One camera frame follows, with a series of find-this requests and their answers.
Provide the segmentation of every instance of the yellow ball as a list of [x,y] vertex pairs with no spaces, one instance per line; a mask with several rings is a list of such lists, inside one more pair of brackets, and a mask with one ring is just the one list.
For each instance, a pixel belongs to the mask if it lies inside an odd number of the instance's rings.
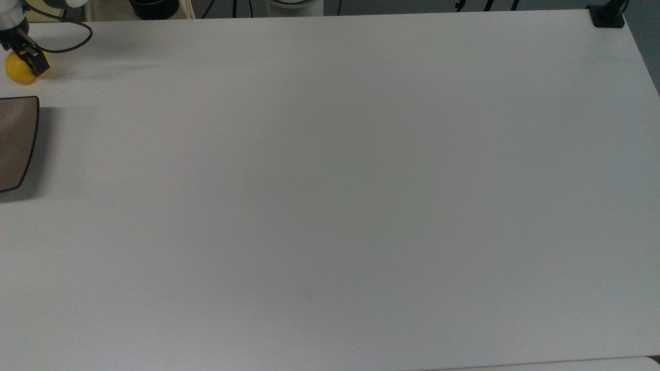
[[36,80],[29,66],[13,51],[7,56],[5,71],[10,79],[19,84],[28,85]]

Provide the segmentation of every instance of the white container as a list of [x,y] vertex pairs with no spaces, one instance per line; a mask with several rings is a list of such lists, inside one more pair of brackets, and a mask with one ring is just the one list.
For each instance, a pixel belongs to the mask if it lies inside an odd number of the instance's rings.
[[266,0],[268,17],[322,17],[323,0]]

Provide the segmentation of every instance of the floor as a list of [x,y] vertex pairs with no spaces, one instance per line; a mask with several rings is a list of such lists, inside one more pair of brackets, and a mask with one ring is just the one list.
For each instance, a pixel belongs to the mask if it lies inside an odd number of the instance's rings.
[[[197,18],[201,18],[214,1],[207,18],[230,18],[232,0],[192,0]],[[254,17],[265,17],[265,0],[238,0],[237,16],[250,17],[252,2]],[[325,0],[326,16],[337,15],[340,0]],[[605,0],[520,0],[519,11],[542,9],[584,9],[588,4],[603,4]],[[454,12],[455,0],[341,0],[340,15],[371,15],[398,13]],[[482,11],[486,0],[467,0],[463,11]],[[508,11],[513,0],[495,0],[491,11]],[[626,20],[635,36],[655,88],[660,92],[660,0],[630,0]]]

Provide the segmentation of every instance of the table surface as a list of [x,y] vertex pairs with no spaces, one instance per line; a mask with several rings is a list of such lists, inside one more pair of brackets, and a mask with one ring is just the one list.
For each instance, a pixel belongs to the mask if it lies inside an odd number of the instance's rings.
[[[660,353],[660,99],[587,11],[92,23],[0,195],[7,370]],[[47,47],[84,30],[34,25]]]

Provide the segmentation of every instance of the black stand leg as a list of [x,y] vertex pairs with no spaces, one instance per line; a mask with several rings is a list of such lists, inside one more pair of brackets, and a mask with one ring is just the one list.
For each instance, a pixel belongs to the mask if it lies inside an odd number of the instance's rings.
[[626,22],[621,14],[625,0],[610,0],[605,5],[588,5],[591,22],[598,28],[623,28]]

